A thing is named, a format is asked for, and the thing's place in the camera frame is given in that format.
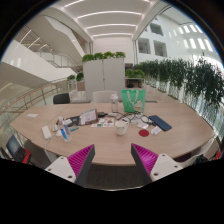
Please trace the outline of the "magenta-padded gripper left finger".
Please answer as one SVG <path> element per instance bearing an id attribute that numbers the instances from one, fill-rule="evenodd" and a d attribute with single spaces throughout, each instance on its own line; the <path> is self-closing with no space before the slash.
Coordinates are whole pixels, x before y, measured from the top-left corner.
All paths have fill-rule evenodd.
<path id="1" fill-rule="evenodd" d="M 94 156 L 95 146 L 89 145 L 68 157 L 60 156 L 46 168 L 46 171 L 83 186 Z"/>

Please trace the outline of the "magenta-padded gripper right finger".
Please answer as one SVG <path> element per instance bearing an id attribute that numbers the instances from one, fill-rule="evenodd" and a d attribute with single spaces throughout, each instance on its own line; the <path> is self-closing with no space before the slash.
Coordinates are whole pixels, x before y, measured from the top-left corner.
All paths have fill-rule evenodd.
<path id="1" fill-rule="evenodd" d="M 156 154 L 135 143 L 131 144 L 131 154 L 144 183 L 154 182 L 182 169 L 167 154 Z"/>

